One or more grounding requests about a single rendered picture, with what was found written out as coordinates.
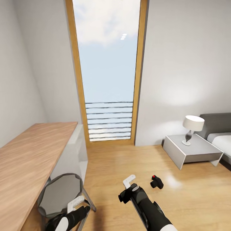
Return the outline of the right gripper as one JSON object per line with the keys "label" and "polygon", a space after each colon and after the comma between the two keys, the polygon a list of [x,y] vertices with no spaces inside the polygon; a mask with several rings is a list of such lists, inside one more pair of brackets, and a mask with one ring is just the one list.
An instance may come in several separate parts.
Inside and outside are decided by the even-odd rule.
{"label": "right gripper", "polygon": [[130,189],[132,189],[135,186],[137,186],[137,184],[133,183],[128,189],[126,189],[126,190],[124,190],[123,192],[120,193],[120,195],[118,196],[120,202],[124,202],[124,204],[126,204],[128,201],[130,201],[129,191],[130,191]]}

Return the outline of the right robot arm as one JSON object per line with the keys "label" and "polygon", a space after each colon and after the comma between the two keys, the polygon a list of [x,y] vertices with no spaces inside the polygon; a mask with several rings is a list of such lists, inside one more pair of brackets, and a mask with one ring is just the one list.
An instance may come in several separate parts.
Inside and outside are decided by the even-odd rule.
{"label": "right robot arm", "polygon": [[131,175],[123,181],[125,190],[118,196],[120,202],[126,204],[132,201],[147,231],[178,231],[161,207],[155,201],[152,203],[143,188],[136,183],[130,185],[135,178],[135,175]]}

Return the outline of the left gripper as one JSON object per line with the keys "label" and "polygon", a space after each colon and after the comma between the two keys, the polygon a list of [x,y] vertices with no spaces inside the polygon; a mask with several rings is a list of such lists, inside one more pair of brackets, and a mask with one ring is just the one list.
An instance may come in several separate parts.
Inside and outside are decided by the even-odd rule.
{"label": "left gripper", "polygon": [[82,219],[84,219],[90,210],[91,210],[90,206],[86,206],[86,207],[81,206],[79,209],[68,213],[73,215],[74,218],[74,224],[72,228],[75,227]]}

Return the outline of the digital camera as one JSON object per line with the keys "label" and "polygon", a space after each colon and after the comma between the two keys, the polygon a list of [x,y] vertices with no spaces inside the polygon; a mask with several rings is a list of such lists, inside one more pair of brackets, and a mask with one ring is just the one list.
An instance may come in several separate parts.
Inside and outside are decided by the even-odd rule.
{"label": "digital camera", "polygon": [[152,188],[158,187],[159,189],[162,189],[164,184],[162,183],[161,179],[158,178],[156,175],[152,177],[152,182],[150,183]]}

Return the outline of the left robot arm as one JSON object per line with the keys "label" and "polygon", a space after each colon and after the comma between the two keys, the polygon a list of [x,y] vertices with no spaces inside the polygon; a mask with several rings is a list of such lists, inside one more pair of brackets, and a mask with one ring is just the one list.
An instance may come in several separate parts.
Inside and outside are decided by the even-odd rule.
{"label": "left robot arm", "polygon": [[69,231],[75,227],[91,210],[90,206],[81,206],[79,209],[75,209],[84,200],[85,197],[82,195],[69,202],[67,204],[67,214],[59,214],[50,219],[45,231]]}

